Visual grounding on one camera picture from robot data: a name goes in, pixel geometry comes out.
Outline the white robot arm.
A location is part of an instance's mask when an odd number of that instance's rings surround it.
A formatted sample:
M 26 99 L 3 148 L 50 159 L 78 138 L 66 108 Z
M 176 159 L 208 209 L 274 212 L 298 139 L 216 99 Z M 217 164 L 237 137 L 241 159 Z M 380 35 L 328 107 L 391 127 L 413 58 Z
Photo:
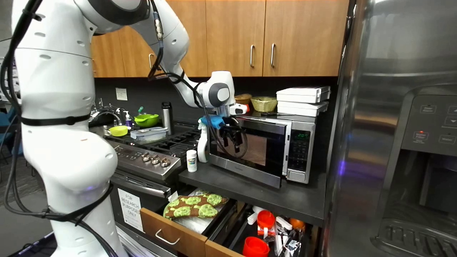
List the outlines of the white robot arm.
M 3 68 L 17 68 L 20 94 L 11 102 L 24 157 L 44 182 L 44 217 L 57 241 L 51 257 L 127 257 L 110 201 L 117 154 L 88 129 L 91 38 L 124 25 L 143 35 L 157 54 L 154 65 L 188 105 L 227 111 L 234 104 L 228 71 L 214 71 L 204 82 L 186 75 L 188 34 L 166 0 L 13 0 Z

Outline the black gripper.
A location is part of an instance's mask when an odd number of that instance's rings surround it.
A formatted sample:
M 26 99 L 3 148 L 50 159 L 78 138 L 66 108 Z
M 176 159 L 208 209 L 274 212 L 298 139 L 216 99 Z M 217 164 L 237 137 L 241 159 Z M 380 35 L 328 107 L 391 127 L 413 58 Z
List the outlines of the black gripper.
M 233 144 L 236 151 L 240 151 L 240 145 L 243 144 L 241 132 L 243 129 L 234 117 L 224 117 L 224 125 L 218 129 L 218 134 L 227 152 L 230 152 L 230 144 Z

